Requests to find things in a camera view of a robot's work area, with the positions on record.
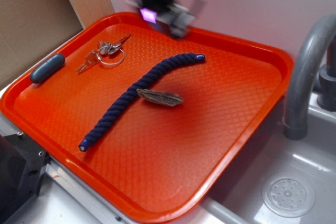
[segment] blue rope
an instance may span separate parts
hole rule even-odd
[[[181,54],[164,59],[153,67],[140,80],[133,83],[127,91],[122,94],[113,104],[103,117],[98,121],[95,127],[84,137],[79,144],[79,149],[86,152],[89,147],[95,144],[104,134],[113,126],[122,112],[138,98],[137,89],[148,89],[154,82],[158,81],[164,74],[169,71],[187,65],[205,61],[204,55],[196,55],[194,53]]]

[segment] gray faucet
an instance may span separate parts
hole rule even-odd
[[[327,52],[327,64],[320,68]],[[284,135],[292,140],[308,132],[307,113],[316,75],[322,86],[318,105],[336,111],[336,14],[319,19],[309,31],[296,60],[286,95]]]

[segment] keychain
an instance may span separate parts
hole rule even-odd
[[[108,66],[116,66],[119,65],[126,57],[125,52],[121,49],[122,44],[131,37],[131,34],[128,34],[124,38],[120,39],[114,44],[107,42],[100,41],[98,42],[98,50],[93,50],[85,56],[84,63],[76,70],[78,74],[83,73],[85,70],[89,69],[90,67],[102,63]],[[123,53],[123,57],[120,61],[114,63],[104,62],[100,56],[102,55],[112,55],[117,51],[121,51]]]

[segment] sink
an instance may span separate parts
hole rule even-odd
[[[225,223],[336,223],[336,114],[309,106],[308,135],[283,135],[284,100],[208,196],[237,216]]]

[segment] sink drain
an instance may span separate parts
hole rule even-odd
[[[308,213],[315,203],[313,186],[297,174],[275,174],[265,182],[262,190],[265,205],[277,215],[287,218]]]

